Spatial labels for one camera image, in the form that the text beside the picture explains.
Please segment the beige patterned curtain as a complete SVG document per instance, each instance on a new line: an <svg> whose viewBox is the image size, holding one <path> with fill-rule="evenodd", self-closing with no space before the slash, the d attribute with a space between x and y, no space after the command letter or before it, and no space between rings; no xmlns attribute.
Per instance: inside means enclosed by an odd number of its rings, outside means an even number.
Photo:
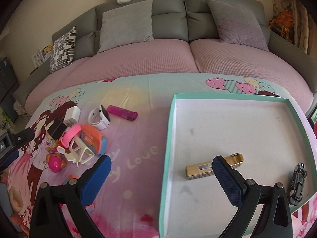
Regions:
<svg viewBox="0 0 317 238"><path fill-rule="evenodd" d="M272 0L273 17L288 10L294 15L294 45L308 55L316 49L316 23L300 0Z"/></svg>

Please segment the black small box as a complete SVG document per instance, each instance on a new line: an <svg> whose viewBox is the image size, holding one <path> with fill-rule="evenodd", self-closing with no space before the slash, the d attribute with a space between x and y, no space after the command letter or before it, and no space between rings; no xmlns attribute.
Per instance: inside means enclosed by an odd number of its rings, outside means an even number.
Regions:
<svg viewBox="0 0 317 238"><path fill-rule="evenodd" d="M47 132L53 140L59 140L66 128L67 126L62 121L59 119L54 119Z"/></svg>

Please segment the patterned black white pillow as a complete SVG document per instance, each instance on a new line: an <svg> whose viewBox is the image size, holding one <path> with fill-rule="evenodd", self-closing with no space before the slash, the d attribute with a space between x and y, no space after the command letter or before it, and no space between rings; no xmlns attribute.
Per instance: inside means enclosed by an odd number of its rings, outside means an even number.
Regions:
<svg viewBox="0 0 317 238"><path fill-rule="evenodd" d="M55 40L49 62L51 74L69 66L74 61L76 33L77 29L74 26L66 34Z"/></svg>

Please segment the white power adapter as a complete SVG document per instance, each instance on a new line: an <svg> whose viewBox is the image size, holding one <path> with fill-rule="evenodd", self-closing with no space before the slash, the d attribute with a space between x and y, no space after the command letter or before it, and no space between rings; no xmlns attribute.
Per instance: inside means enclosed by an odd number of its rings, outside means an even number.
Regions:
<svg viewBox="0 0 317 238"><path fill-rule="evenodd" d="M81 114L81 110L78 106L73 106L73 107L69 108L66 111L63 123L67 127L72 127L73 125L78 123L80 114Z"/></svg>

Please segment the magenta cylinder lighter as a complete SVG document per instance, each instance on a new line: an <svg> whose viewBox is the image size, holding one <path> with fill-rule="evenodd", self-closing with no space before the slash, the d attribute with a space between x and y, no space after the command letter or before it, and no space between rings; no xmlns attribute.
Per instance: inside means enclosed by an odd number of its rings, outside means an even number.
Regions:
<svg viewBox="0 0 317 238"><path fill-rule="evenodd" d="M117 117L120 117L122 119L126 119L129 121L135 121L138 117L138 113L131 111L131 110L127 110L118 106L114 106L114 105L109 105L107 108L108 113L114 114Z"/></svg>

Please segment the orange bag by curtain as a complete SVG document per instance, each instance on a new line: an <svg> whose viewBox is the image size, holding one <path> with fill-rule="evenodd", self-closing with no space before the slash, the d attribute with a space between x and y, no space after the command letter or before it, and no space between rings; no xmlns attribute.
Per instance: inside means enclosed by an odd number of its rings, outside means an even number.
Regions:
<svg viewBox="0 0 317 238"><path fill-rule="evenodd" d="M269 21L269 28L294 45L294 15L292 12L284 10L278 13Z"/></svg>

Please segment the cream plastic clip holder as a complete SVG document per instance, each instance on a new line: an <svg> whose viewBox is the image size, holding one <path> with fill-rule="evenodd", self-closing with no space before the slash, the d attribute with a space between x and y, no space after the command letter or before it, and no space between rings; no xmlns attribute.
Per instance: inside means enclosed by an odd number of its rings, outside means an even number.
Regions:
<svg viewBox="0 0 317 238"><path fill-rule="evenodd" d="M92 160L95 153L78 136L75 136L64 156L67 161L79 167L79 164L84 165Z"/></svg>

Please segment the cartoon printed blanket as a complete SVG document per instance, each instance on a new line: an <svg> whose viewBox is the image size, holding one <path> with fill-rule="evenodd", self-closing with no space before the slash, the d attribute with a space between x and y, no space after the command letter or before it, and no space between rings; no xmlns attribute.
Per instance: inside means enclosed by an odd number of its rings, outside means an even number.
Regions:
<svg viewBox="0 0 317 238"><path fill-rule="evenodd" d="M81 176L93 161L77 167L69 162L54 173L46 162L47 147L55 148L46 130L70 106L80 110L79 123L88 124L97 106L119 106L138 113L135 121L110 117L102 134L108 139L106 154L112 168L90 215L105 237L160 237L164 160L171 102L177 93L231 93L293 99L278 84L264 80L217 74L153 74L97 81L58 91L47 97L32 115L29 127L35 140L21 150L9 167L8 181L1 184L1 200L16 212L25 226L31 222L32 200L42 182L58 185L71 176ZM302 237L316 220L308 220L303 207L293 218L293 235Z"/></svg>

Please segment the orange blue small box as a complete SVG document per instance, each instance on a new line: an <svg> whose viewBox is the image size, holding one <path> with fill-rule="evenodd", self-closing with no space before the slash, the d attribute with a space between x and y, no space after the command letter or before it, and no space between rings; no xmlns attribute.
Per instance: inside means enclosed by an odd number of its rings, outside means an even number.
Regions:
<svg viewBox="0 0 317 238"><path fill-rule="evenodd" d="M98 156L106 154L108 139L91 125L81 125L81 140Z"/></svg>

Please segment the dark grey cabinet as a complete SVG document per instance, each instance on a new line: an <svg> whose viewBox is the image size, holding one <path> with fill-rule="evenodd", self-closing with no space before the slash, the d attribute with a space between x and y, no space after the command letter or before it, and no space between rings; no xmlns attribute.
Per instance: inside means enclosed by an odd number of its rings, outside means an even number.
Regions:
<svg viewBox="0 0 317 238"><path fill-rule="evenodd" d="M1 108L14 123L18 113L14 110L15 99L13 93L19 88L17 77L7 58L1 59Z"/></svg>

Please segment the pink dog toy figure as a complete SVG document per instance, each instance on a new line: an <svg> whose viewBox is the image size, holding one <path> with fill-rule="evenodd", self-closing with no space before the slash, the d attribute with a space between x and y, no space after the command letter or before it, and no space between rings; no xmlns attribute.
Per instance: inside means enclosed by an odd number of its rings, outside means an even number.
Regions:
<svg viewBox="0 0 317 238"><path fill-rule="evenodd" d="M51 169L54 173L59 173L67 166L65 159L56 148L47 147L46 150L48 151L48 154L46 155L46 162L49 169Z"/></svg>

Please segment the grey sofa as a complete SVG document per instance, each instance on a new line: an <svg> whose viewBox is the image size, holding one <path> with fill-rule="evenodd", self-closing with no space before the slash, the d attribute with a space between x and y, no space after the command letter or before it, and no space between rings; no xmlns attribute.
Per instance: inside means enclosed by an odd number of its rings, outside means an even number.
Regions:
<svg viewBox="0 0 317 238"><path fill-rule="evenodd" d="M134 3L147 0L133 0ZM243 29L251 44L223 44L209 0L151 0L151 42L99 51L103 13L115 1L92 7L52 35L56 41L76 29L73 62L51 73L49 60L20 85L13 96L29 114L54 92L102 79L156 73L209 73L251 77L286 89L304 112L316 95L316 62L264 25L264 7L256 0L215 0L250 10L256 30Z"/></svg>

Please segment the red white tube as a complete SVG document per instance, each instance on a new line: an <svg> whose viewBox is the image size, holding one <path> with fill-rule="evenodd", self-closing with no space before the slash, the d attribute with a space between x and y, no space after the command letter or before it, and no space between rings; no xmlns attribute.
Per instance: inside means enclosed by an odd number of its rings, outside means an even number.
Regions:
<svg viewBox="0 0 317 238"><path fill-rule="evenodd" d="M66 150L62 146L57 146L57 152L63 155L66 153Z"/></svg>

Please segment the white smart watch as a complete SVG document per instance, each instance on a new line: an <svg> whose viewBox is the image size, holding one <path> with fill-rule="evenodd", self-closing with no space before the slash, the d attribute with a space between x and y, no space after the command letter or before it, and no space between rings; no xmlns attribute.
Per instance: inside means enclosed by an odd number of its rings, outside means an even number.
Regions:
<svg viewBox="0 0 317 238"><path fill-rule="evenodd" d="M93 109L88 116L88 123L99 131L108 128L110 124L110 116L104 106L100 105Z"/></svg>

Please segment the pink watch band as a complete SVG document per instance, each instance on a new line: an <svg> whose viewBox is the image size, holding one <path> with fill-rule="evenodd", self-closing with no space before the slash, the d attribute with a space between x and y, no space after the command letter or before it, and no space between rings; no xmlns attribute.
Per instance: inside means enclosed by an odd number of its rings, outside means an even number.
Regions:
<svg viewBox="0 0 317 238"><path fill-rule="evenodd" d="M72 141L72 139L75 136L80 135L80 132L82 131L81 124L75 124L70 129L64 132L64 134L60 138L60 143L64 148L69 148L69 145Z"/></svg>

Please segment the gold patterned long box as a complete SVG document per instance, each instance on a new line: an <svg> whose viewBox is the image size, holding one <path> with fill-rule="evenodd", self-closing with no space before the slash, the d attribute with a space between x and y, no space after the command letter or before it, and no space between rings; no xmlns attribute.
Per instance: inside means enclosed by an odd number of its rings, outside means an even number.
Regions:
<svg viewBox="0 0 317 238"><path fill-rule="evenodd" d="M230 156L224 157L224 159L233 169L239 167L244 161L241 153L231 154ZM185 167L185 172L188 180L214 175L212 161L187 165Z"/></svg>

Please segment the light grey pillow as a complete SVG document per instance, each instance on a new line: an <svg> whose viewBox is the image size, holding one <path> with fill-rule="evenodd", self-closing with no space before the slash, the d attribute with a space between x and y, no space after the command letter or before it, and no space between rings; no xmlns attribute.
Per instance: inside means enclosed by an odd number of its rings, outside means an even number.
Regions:
<svg viewBox="0 0 317 238"><path fill-rule="evenodd" d="M98 53L153 41L152 5L152 0L146 0L103 12Z"/></svg>

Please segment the purple grey pillow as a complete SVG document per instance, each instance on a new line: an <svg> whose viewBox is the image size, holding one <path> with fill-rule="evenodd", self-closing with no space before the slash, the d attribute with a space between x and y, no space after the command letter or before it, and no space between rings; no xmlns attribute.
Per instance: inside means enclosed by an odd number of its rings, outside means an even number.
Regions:
<svg viewBox="0 0 317 238"><path fill-rule="evenodd" d="M206 3L210 8L221 43L245 45L266 52L269 50L262 29L252 11L215 0L206 0Z"/></svg>

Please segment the white magazine rack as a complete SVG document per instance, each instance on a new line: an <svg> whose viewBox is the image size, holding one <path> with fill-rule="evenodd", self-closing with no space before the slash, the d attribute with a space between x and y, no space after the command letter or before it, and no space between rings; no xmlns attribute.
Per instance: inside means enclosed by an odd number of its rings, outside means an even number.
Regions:
<svg viewBox="0 0 317 238"><path fill-rule="evenodd" d="M34 67L41 66L48 58L51 56L53 50L52 45L48 45L44 48L39 48L39 50L32 55L32 62L34 64Z"/></svg>

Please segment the black toy car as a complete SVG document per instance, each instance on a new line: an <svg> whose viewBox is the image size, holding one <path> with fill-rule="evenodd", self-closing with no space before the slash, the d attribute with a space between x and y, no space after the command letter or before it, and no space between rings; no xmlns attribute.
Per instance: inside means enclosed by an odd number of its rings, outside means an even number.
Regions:
<svg viewBox="0 0 317 238"><path fill-rule="evenodd" d="M288 203L297 206L303 199L303 188L307 170L303 163L298 163L294 169L287 191Z"/></svg>

